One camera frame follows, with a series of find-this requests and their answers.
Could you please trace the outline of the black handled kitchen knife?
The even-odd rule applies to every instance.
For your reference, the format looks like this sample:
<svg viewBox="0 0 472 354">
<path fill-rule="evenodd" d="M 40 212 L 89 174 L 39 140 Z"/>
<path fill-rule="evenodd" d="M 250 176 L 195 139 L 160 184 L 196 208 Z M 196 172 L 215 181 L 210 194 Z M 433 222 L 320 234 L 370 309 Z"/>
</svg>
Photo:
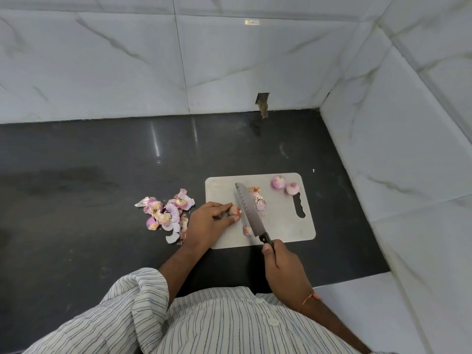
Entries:
<svg viewBox="0 0 472 354">
<path fill-rule="evenodd" d="M 260 212 L 257 210 L 255 197 L 242 183 L 235 183 L 235 188 L 253 236 L 258 237 L 262 243 L 269 244 L 275 251 L 273 242 L 264 227 Z"/>
</svg>

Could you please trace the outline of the white striped shirt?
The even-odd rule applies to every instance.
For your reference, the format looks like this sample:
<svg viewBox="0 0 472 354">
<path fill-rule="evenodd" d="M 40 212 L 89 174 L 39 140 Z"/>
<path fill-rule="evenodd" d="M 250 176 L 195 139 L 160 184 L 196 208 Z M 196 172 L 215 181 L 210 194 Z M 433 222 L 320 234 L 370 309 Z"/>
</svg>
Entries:
<svg viewBox="0 0 472 354">
<path fill-rule="evenodd" d="M 23 354 L 360 354 L 273 294 L 210 288 L 169 309 L 168 299 L 164 276 L 139 269 Z"/>
</svg>

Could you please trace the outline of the person's left forearm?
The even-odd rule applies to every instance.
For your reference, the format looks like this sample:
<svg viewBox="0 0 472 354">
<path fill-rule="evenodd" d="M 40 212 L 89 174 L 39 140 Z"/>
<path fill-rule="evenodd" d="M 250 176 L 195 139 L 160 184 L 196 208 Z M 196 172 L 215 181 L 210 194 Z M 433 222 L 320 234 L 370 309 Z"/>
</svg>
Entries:
<svg viewBox="0 0 472 354">
<path fill-rule="evenodd" d="M 173 303 L 192 269 L 207 252 L 203 244 L 184 242 L 182 246 L 161 266 L 158 272 L 162 274 L 168 286 L 167 309 Z"/>
</svg>

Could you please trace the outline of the grey steel cutting board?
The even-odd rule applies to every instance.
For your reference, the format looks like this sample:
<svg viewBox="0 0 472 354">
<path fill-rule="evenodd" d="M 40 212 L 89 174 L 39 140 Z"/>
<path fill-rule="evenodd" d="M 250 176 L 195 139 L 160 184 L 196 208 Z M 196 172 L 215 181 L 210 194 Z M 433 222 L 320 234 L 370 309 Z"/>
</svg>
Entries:
<svg viewBox="0 0 472 354">
<path fill-rule="evenodd" d="M 210 177 L 205 180 L 205 199 L 207 202 L 222 204 L 232 202 L 242 208 L 235 183 L 259 187 L 266 202 L 261 219 L 271 239 L 280 239 L 285 243 L 314 239 L 316 230 L 302 177 L 298 173 L 280 173 L 287 183 L 295 182 L 299 185 L 299 194 L 294 199 L 286 190 L 276 190 L 271 185 L 275 176 L 276 174 L 256 174 Z"/>
</svg>

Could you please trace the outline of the pile of pink onion peels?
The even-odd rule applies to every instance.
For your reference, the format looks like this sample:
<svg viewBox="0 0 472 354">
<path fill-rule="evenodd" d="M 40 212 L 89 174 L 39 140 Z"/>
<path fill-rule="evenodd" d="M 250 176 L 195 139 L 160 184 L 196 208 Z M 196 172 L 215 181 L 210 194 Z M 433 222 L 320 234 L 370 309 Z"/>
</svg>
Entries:
<svg viewBox="0 0 472 354">
<path fill-rule="evenodd" d="M 181 188 L 179 193 L 167 202 L 161 202 L 155 197 L 145 197 L 134 205 L 148 216 L 146 221 L 148 230 L 167 231 L 167 243 L 176 245 L 183 245 L 186 239 L 190 210 L 194 206 L 195 200 L 184 188 Z"/>
</svg>

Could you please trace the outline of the orange wrist thread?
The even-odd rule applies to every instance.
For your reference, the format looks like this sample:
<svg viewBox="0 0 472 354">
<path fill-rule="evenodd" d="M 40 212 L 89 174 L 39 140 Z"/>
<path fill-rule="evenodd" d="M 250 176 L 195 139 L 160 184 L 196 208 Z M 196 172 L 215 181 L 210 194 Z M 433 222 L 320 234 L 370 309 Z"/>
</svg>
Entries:
<svg viewBox="0 0 472 354">
<path fill-rule="evenodd" d="M 305 306 L 305 304 L 307 303 L 308 300 L 310 299 L 315 299 L 315 300 L 318 300 L 318 301 L 322 301 L 322 299 L 317 295 L 317 293 L 315 292 L 315 290 L 312 290 L 312 292 L 310 293 L 310 295 L 308 295 L 304 301 L 302 302 L 302 305 L 300 306 L 300 309 L 299 309 L 299 312 L 301 313 L 303 307 Z"/>
</svg>

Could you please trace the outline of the person's right forearm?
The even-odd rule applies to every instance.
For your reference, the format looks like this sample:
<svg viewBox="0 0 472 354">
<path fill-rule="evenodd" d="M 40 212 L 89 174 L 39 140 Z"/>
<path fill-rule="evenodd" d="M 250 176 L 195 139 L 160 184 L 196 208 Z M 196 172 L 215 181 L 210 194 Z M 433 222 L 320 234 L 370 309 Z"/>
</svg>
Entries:
<svg viewBox="0 0 472 354">
<path fill-rule="evenodd" d="M 373 351 L 365 345 L 322 301 L 310 299 L 300 314 L 317 322 L 361 354 L 370 354 Z"/>
</svg>

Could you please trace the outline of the person's right hand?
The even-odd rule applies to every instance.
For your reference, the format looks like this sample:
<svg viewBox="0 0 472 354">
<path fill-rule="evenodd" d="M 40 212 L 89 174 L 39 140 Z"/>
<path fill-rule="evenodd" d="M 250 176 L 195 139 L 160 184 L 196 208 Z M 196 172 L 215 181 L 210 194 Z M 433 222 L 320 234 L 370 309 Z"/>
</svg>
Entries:
<svg viewBox="0 0 472 354">
<path fill-rule="evenodd" d="M 313 288 L 298 256 L 284 244 L 284 264 L 281 269 L 266 271 L 266 280 L 274 296 L 286 307 L 299 312 L 304 299 Z"/>
</svg>

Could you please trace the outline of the person's left hand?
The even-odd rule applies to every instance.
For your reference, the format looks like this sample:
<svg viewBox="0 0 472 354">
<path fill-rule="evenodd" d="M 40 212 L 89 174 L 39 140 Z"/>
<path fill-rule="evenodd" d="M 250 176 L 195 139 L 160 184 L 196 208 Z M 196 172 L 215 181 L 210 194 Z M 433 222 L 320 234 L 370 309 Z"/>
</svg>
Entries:
<svg viewBox="0 0 472 354">
<path fill-rule="evenodd" d="M 221 237 L 226 229 L 237 223 L 241 212 L 230 214 L 232 203 L 207 202 L 190 216 L 182 249 L 204 254 Z"/>
</svg>

